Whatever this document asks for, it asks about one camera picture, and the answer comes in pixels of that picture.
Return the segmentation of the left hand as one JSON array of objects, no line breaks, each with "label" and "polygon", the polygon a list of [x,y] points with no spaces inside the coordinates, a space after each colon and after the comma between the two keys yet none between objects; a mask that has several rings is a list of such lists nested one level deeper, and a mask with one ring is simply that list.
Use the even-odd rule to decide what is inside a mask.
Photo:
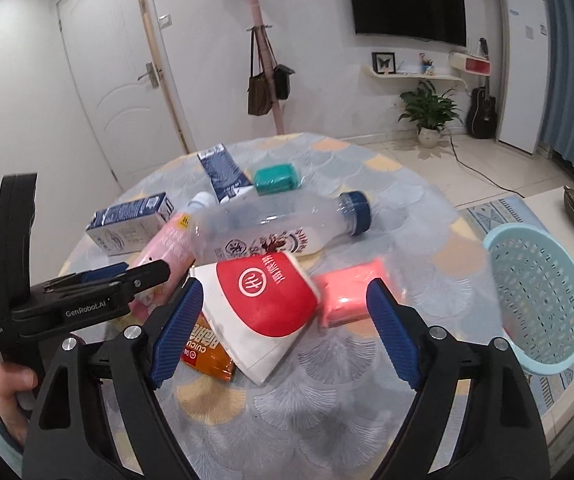
[{"label": "left hand", "polygon": [[29,421],[21,411],[17,394],[32,392],[38,379],[34,370],[16,363],[0,362],[0,419],[8,434],[23,446]]}]

